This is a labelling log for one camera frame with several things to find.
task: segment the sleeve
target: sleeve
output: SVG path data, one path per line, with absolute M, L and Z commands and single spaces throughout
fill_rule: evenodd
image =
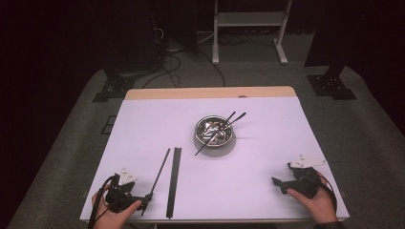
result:
M 347 229 L 341 221 L 316 224 L 313 229 Z

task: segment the dark curtain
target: dark curtain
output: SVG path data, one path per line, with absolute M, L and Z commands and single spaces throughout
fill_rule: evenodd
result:
M 359 73 L 371 93 L 405 134 L 405 3 L 328 1 L 306 66 L 343 62 Z

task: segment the shelf leg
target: shelf leg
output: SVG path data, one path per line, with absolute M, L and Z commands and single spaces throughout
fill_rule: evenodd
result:
M 218 0 L 215 0 L 214 9 L 214 41 L 212 42 L 212 63 L 220 64 L 220 55 L 218 51 Z
M 280 58 L 280 62 L 282 65 L 287 65 L 288 61 L 286 58 L 286 54 L 284 53 L 283 47 L 281 46 L 281 43 L 283 41 L 283 37 L 284 37 L 284 32 L 286 31 L 286 25 L 287 25 L 287 21 L 288 21 L 288 15 L 289 15 L 289 9 L 291 8 L 291 3 L 292 0 L 288 0 L 287 5 L 286 5 L 286 9 L 284 11 L 284 17 L 283 17 L 283 21 L 279 30 L 279 35 L 276 39 L 274 39 L 274 45 L 276 47 L 276 51 L 279 55 Z

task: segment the white shelf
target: white shelf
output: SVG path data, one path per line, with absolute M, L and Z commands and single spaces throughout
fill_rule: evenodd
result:
M 283 11 L 219 12 L 218 27 L 281 26 Z

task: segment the wooden table edge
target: wooden table edge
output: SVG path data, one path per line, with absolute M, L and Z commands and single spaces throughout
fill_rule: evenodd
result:
M 226 88 L 174 88 L 132 89 L 125 100 L 176 99 L 176 98 L 227 98 L 227 97 L 289 97 L 297 96 L 290 86 L 226 87 Z

